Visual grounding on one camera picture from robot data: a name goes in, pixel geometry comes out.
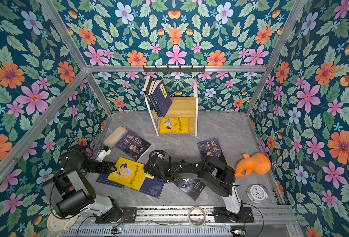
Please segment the yellow cartoon cover book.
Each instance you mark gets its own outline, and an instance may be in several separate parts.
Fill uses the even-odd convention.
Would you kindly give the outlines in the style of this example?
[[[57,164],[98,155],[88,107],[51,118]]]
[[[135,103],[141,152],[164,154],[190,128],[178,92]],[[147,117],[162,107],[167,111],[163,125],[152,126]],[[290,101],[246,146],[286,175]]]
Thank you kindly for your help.
[[[109,181],[137,191],[141,188],[146,179],[143,164],[120,157],[115,167],[117,170],[110,173],[107,177]]]

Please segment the blue book yellow label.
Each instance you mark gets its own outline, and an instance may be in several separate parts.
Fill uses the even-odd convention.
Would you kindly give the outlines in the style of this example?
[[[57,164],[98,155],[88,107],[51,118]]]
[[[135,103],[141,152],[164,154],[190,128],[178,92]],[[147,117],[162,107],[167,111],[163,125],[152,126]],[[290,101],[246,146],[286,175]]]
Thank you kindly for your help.
[[[149,79],[149,83],[148,83],[148,97],[149,97],[151,104],[153,105],[154,110],[155,110],[158,117],[163,116],[160,109],[159,109],[158,99],[157,99],[157,96],[155,94],[156,88],[160,82],[161,81],[154,81],[152,79]]]
[[[165,86],[165,83],[160,80],[161,82],[156,88],[155,94],[158,99],[158,104],[159,104],[159,109],[162,113],[162,117],[165,117],[167,112],[169,111],[171,105],[172,105],[172,100],[171,97],[167,91],[167,88]]]

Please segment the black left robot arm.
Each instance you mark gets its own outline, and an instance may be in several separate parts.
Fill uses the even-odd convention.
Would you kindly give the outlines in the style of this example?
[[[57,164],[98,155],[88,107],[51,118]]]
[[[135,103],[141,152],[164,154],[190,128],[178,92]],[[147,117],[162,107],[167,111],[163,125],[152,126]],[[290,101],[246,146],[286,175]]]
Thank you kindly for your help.
[[[93,160],[82,145],[74,145],[60,157],[56,175],[42,187],[49,200],[51,214],[66,220],[82,213],[89,213],[97,221],[117,223],[122,220],[123,210],[115,199],[96,194],[84,171],[109,175],[117,168],[112,162]]]

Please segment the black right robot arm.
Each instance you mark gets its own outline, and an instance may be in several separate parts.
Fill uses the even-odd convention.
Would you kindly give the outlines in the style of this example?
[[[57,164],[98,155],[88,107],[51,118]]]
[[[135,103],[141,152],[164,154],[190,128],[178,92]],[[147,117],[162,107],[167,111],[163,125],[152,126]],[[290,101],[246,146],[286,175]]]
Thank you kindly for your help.
[[[149,161],[144,165],[144,172],[172,183],[183,179],[198,179],[214,193],[223,197],[227,212],[241,214],[243,203],[236,187],[235,170],[227,163],[207,156],[197,163],[185,161],[165,161],[165,152],[154,150],[149,155]]]

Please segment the blue book under yellow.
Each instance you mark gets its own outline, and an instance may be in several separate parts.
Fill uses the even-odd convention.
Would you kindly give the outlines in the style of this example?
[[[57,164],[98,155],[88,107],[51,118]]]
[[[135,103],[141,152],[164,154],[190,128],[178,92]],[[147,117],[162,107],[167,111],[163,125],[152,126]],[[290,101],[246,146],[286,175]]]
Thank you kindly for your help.
[[[100,174],[96,182],[124,189],[125,186],[108,179],[108,174]]]

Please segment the blue book front centre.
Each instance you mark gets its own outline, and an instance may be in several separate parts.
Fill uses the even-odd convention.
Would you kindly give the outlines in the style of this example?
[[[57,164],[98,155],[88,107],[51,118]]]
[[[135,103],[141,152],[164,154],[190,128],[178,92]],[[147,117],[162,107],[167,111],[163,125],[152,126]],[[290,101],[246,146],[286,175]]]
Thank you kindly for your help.
[[[147,174],[139,191],[154,198],[160,198],[164,186],[164,181]]]

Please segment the dark portrait book left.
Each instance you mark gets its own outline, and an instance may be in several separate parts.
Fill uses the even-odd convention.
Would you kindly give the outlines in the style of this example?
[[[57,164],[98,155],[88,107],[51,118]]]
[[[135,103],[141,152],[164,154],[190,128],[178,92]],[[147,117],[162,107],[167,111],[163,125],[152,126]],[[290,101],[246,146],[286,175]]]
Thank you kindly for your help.
[[[151,143],[128,130],[116,143],[116,147],[129,155],[134,161],[138,161],[151,147]]]

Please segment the dark portrait book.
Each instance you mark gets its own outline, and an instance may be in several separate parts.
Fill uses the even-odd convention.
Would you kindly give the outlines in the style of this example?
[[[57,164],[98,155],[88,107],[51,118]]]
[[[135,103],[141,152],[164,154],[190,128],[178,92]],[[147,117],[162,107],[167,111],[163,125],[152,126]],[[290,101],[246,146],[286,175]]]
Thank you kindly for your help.
[[[134,161],[138,161],[151,147],[151,143],[128,130],[116,143],[116,147],[129,155]]]
[[[214,157],[217,160],[226,163],[226,159],[221,150],[217,137],[200,141],[197,143],[197,146],[200,152],[201,160],[204,161],[207,157]]]

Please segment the beige oblong pad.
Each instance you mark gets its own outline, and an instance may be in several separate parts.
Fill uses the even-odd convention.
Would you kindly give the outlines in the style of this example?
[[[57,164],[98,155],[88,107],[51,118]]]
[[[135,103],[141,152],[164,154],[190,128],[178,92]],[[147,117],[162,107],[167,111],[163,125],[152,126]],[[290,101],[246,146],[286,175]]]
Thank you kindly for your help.
[[[103,145],[108,148],[115,146],[118,141],[127,133],[127,129],[123,126],[117,127],[104,141]]]

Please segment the yellow book under shelf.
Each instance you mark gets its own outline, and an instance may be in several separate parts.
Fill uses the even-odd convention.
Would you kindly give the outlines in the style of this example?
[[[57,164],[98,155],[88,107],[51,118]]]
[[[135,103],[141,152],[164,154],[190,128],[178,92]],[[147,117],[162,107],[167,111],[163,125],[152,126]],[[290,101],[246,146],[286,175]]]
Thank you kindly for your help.
[[[160,133],[189,133],[189,119],[167,118],[160,121]]]

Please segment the black wolf cover book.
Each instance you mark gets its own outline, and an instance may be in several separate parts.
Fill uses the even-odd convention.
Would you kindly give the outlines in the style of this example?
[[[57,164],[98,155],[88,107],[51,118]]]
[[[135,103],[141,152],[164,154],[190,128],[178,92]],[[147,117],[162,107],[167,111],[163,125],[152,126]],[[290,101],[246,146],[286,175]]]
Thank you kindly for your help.
[[[198,179],[175,179],[173,182],[180,190],[182,190],[194,201],[197,200],[205,188],[205,184]]]

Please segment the wooden white bookshelf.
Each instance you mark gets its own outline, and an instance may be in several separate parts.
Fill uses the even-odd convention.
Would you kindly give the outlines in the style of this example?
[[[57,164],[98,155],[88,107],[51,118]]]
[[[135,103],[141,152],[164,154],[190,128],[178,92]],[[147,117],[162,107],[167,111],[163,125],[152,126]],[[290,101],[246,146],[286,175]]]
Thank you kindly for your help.
[[[157,135],[164,134],[159,132],[160,121],[164,118],[187,118],[189,119],[189,134],[197,135],[198,126],[198,92],[197,87],[194,87],[193,97],[173,97],[170,96],[172,105],[165,117],[158,117],[152,106],[149,104],[146,95],[145,102],[150,114],[151,121]]]

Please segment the dark portrait book right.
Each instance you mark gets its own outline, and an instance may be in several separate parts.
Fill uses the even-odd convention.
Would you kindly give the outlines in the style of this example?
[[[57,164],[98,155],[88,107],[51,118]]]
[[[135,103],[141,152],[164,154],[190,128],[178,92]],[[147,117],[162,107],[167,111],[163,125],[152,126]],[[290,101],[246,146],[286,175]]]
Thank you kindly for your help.
[[[201,160],[204,161],[207,157],[214,157],[217,160],[226,163],[226,159],[221,150],[217,137],[200,141],[197,143],[197,146],[200,152]]]

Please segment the cream round clock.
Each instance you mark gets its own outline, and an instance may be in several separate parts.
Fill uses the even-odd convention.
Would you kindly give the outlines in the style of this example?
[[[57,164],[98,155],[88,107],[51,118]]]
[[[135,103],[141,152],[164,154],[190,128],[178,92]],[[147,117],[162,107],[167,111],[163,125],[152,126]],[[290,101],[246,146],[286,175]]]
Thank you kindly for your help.
[[[69,219],[63,219],[62,217],[61,218],[55,217],[54,213],[51,213],[47,220],[47,228],[51,232],[67,231],[74,225],[76,220],[77,220],[77,216]]]

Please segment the black book on shelf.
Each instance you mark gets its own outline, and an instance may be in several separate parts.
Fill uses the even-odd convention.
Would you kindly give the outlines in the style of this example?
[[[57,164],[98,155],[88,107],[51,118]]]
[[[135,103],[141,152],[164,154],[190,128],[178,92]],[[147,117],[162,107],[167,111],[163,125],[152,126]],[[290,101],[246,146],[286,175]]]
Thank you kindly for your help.
[[[156,109],[154,108],[154,104],[149,97],[149,90],[150,90],[151,83],[152,83],[152,79],[150,76],[148,76],[148,78],[145,81],[144,87],[143,87],[143,92],[145,93],[146,98],[147,98],[149,104],[152,106],[153,110],[156,111]]]

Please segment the orange gourd toy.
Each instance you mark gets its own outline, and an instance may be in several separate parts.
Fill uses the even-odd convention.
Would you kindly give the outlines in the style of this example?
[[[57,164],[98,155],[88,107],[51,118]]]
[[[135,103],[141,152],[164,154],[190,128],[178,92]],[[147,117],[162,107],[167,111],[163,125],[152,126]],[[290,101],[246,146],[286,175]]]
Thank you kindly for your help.
[[[235,177],[249,176],[252,172],[258,175],[264,175],[271,169],[270,160],[262,153],[256,153],[253,156],[243,154],[235,168]]]

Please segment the white alarm clock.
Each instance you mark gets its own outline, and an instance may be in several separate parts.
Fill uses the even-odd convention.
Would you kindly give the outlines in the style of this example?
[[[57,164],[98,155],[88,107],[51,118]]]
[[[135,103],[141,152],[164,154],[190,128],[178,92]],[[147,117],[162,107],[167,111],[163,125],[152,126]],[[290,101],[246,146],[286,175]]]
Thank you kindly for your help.
[[[246,191],[247,197],[254,203],[261,203],[268,198],[267,190],[264,186],[253,184]]]

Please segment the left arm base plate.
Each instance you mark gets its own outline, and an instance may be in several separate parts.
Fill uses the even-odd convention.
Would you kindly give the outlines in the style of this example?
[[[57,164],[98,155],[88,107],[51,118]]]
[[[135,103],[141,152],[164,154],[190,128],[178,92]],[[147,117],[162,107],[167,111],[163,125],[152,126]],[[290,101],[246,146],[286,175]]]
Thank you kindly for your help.
[[[97,217],[95,222],[96,224],[120,224],[135,223],[137,217],[137,208],[136,207],[122,207],[121,210],[108,211],[105,215]]]

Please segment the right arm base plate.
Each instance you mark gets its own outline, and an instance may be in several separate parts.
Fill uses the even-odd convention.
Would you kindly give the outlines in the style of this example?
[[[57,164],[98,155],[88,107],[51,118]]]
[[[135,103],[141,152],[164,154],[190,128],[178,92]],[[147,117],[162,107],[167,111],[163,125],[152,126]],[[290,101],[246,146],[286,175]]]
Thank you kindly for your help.
[[[227,211],[225,207],[214,207],[212,214],[216,223],[253,223],[254,217],[250,207],[241,208],[238,214]]]

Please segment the black hook rail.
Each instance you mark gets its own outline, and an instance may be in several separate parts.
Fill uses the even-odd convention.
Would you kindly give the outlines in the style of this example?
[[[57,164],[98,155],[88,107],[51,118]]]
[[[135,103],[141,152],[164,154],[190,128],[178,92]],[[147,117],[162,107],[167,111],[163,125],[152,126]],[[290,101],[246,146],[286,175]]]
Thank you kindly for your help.
[[[143,66],[146,73],[203,73],[205,66]]]

